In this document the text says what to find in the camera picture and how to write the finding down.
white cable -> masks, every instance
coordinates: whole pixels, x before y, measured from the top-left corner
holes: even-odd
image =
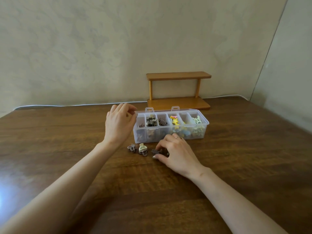
[[[232,94],[232,95],[222,95],[222,96],[216,96],[216,97],[210,97],[210,98],[223,98],[223,97],[232,97],[232,96],[239,96],[247,101],[249,101],[244,96],[238,95],[238,94]],[[26,105],[26,106],[19,106],[17,108],[14,108],[14,110],[19,108],[27,108],[27,107],[75,107],[75,106],[91,106],[91,105],[107,105],[107,104],[121,104],[121,103],[146,103],[147,101],[135,101],[135,102],[119,102],[119,103],[104,103],[104,104],[78,104],[78,105],[68,105],[68,106],[62,106],[62,105]]]

wooden shelf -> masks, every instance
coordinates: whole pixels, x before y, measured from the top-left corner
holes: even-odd
[[[175,73],[153,73],[146,74],[148,81],[158,81],[158,80],[176,80],[176,79],[208,79],[211,75],[203,72],[175,72]]]
[[[154,110],[170,110],[172,106],[179,106],[180,109],[209,109],[210,105],[201,97],[182,97],[182,98],[159,98],[147,100],[148,107]]]

two-tier wooden stand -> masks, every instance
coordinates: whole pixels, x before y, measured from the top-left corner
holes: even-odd
[[[209,109],[210,105],[201,97],[198,97],[201,79],[211,78],[211,75],[203,72],[177,72],[177,73],[155,73],[146,74],[147,80],[150,82],[150,99],[147,100],[148,107],[154,110],[167,110],[172,106],[179,106],[181,109]],[[178,80],[178,79],[197,79],[197,87],[195,97],[182,98],[159,98],[153,99],[153,81],[158,80]]]

hand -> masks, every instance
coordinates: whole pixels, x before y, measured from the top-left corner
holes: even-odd
[[[112,106],[106,116],[104,144],[116,150],[125,142],[136,122],[135,110],[128,103]]]
[[[205,167],[200,164],[188,143],[183,138],[177,137],[176,133],[166,135],[155,148],[156,150],[166,148],[170,153],[169,157],[155,154],[153,158],[186,178],[192,179],[199,176]]]

plastic clasp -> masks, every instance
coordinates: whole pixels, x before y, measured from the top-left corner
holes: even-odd
[[[173,106],[171,107],[171,111],[179,111],[180,107],[179,106]]]
[[[145,108],[145,112],[154,112],[154,108]]]

